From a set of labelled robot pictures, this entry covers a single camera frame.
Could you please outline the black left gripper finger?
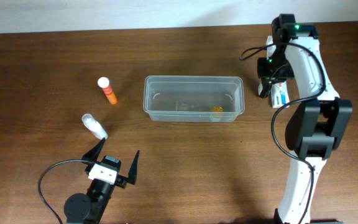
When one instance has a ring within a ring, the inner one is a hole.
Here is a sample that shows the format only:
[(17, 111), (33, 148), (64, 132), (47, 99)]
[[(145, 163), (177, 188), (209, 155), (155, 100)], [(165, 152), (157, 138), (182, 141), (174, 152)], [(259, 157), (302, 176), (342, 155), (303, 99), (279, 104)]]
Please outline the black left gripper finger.
[(81, 159), (84, 161), (96, 162), (104, 146), (105, 141), (106, 138), (102, 138), (102, 140), (100, 140), (100, 142), (97, 143), (95, 147), (93, 147), (87, 153), (85, 153)]
[(127, 177), (128, 184), (135, 185), (137, 181), (137, 167), (138, 167), (139, 154), (140, 151), (137, 151), (134, 160), (132, 161), (131, 167), (129, 169), (128, 177)]

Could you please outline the small jar with gold lid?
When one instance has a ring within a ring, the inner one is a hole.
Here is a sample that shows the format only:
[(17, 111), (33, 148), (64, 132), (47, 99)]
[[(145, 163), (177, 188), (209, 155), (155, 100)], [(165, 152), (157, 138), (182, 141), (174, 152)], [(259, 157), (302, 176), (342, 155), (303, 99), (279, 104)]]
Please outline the small jar with gold lid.
[(219, 122), (223, 116), (223, 108), (221, 106), (214, 106), (211, 110), (211, 121)]

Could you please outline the dark bottle with white cap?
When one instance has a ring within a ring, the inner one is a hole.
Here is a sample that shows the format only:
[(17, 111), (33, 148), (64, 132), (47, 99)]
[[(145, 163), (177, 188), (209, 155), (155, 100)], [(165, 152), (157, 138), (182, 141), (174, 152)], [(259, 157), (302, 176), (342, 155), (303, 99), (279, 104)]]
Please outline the dark bottle with white cap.
[(269, 96), (272, 89), (272, 80), (269, 78), (262, 78), (258, 86), (258, 94), (261, 98)]

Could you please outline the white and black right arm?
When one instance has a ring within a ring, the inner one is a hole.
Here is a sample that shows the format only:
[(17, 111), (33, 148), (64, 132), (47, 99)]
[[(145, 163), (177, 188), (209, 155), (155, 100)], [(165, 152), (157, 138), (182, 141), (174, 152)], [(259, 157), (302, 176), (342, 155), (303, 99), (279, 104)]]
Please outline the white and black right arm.
[(297, 23), (293, 14), (272, 21), (272, 35), (263, 46), (268, 54), (257, 61), (259, 96), (265, 98), (274, 84), (293, 78), (299, 99), (279, 107), (298, 107), (285, 129), (291, 159), (285, 194), (274, 223), (309, 223), (310, 205), (318, 177), (331, 153), (341, 142), (352, 114), (350, 100), (342, 100), (327, 76), (316, 27)]

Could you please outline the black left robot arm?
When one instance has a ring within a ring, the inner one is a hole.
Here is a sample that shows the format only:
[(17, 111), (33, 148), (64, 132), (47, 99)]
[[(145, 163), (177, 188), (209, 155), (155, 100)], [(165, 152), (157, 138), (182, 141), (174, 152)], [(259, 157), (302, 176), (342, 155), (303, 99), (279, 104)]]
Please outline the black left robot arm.
[(104, 156), (98, 161), (98, 156), (104, 146), (105, 138), (83, 155), (82, 159), (89, 162), (85, 169), (91, 184), (85, 194), (77, 193), (70, 196), (63, 211), (67, 223), (99, 223), (108, 205), (115, 187), (124, 189), (127, 184), (134, 185), (137, 180), (137, 164), (139, 151), (128, 172), (128, 176), (119, 175), (121, 161), (111, 156)]

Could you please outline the clear plastic container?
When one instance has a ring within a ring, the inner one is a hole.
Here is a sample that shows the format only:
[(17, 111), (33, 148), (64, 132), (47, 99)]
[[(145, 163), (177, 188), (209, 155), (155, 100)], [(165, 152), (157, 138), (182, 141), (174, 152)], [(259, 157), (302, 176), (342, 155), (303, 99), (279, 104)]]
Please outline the clear plastic container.
[(145, 79), (143, 109), (153, 121), (213, 122), (211, 110), (224, 110), (219, 122), (245, 111), (243, 81), (227, 76), (152, 75)]

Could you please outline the white Panadol box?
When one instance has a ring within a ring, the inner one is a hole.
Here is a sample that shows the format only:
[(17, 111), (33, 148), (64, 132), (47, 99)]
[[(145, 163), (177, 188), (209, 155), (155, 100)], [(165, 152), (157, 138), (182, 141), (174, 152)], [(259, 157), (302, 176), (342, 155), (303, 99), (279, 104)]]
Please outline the white Panadol box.
[(286, 82), (273, 84), (270, 93), (273, 108), (280, 108), (290, 101)]

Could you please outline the orange effervescent tablet tube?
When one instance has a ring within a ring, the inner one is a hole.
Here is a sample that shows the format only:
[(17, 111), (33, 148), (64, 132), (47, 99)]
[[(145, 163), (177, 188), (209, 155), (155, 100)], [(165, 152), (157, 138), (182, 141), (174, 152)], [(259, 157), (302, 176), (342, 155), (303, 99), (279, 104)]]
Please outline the orange effervescent tablet tube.
[(98, 79), (98, 86), (104, 92), (106, 98), (110, 102), (110, 104), (115, 105), (117, 103), (117, 98), (110, 86), (110, 81), (106, 77), (101, 77)]

